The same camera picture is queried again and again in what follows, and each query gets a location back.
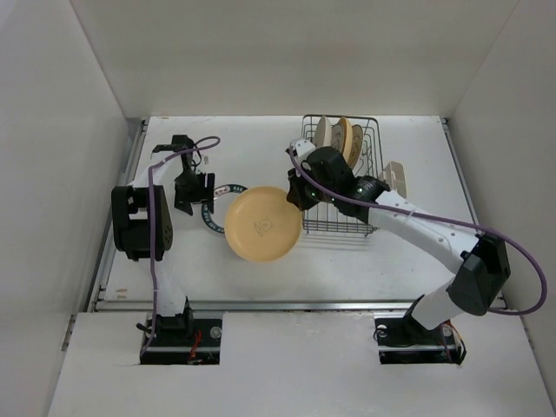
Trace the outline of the dark rimmed lettered plate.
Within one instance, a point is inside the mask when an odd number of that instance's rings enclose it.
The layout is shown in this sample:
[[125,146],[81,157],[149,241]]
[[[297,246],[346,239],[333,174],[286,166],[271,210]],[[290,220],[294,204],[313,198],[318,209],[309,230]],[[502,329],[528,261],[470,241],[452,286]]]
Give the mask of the dark rimmed lettered plate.
[[213,200],[202,204],[201,216],[205,226],[210,231],[223,235],[225,216],[229,207],[237,196],[246,190],[248,187],[235,183],[217,186],[214,189]]

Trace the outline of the yellow plate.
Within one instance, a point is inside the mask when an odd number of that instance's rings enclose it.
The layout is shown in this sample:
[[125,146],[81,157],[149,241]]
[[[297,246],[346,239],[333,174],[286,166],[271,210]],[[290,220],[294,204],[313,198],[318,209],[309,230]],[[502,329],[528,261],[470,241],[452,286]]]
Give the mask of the yellow plate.
[[229,205],[225,239],[245,261],[268,263],[288,254],[301,235],[301,211],[283,189],[260,186],[239,194]]

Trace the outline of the beige plate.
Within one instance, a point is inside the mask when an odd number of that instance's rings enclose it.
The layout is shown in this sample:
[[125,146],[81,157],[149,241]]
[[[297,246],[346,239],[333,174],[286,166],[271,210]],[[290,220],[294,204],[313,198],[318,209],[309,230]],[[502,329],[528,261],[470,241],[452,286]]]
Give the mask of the beige plate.
[[329,147],[332,143],[332,124],[326,116],[322,116],[317,123],[313,137],[317,149]]

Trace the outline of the tan plate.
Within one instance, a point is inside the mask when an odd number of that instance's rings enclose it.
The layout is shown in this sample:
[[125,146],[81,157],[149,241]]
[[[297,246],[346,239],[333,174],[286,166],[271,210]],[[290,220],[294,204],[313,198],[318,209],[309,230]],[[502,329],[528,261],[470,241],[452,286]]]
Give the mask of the tan plate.
[[353,126],[346,117],[341,117],[338,124],[341,126],[341,131],[343,134],[341,153],[345,161],[349,162],[351,149],[353,146]]

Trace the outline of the white green rimmed plate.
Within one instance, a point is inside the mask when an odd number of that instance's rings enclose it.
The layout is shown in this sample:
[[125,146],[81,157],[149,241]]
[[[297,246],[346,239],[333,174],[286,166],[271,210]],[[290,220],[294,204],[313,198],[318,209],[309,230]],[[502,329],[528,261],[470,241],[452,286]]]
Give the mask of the white green rimmed plate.
[[342,126],[337,123],[331,128],[331,141],[330,146],[339,152],[343,152],[344,147],[344,130]]

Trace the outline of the white ringed plate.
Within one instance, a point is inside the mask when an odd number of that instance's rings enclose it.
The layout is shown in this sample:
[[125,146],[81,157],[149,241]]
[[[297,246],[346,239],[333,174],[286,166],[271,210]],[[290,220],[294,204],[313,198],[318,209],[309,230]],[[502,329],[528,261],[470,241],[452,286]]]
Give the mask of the white ringed plate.
[[348,159],[348,166],[353,169],[359,161],[364,140],[363,129],[359,124],[352,126],[352,146]]

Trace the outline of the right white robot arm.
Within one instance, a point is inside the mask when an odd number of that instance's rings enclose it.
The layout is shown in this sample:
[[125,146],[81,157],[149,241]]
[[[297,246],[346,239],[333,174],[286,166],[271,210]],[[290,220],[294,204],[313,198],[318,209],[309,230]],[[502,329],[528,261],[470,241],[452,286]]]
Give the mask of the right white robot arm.
[[297,164],[288,171],[288,191],[247,189],[228,207],[223,233],[238,256],[255,262],[280,259],[297,243],[302,212],[328,202],[347,217],[397,235],[453,273],[387,326],[397,343],[422,344],[440,336],[442,326],[460,314],[487,313],[510,276],[502,238],[429,219],[386,182],[354,175],[341,152],[330,146],[299,141],[288,153]]

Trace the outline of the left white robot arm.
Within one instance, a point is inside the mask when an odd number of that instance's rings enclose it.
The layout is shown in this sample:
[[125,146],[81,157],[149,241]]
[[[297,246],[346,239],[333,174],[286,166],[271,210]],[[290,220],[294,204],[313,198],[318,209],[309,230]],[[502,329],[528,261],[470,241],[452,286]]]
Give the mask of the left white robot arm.
[[111,191],[116,250],[131,261],[148,262],[152,315],[146,324],[138,326],[146,345],[168,339],[182,345],[195,332],[187,296],[156,267],[173,245],[172,208],[193,215],[193,207],[199,205],[214,213],[215,174],[201,171],[194,155],[202,156],[203,151],[220,142],[218,136],[198,141],[186,135],[174,136],[170,143],[155,146],[155,160],[136,179]]

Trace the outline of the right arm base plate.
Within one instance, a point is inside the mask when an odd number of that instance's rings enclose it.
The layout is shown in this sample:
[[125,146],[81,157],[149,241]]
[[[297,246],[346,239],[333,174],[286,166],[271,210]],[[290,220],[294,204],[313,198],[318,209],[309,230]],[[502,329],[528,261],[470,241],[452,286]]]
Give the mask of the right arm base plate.
[[451,321],[433,330],[406,322],[401,314],[374,316],[373,338],[381,365],[450,364],[461,365],[467,347]]

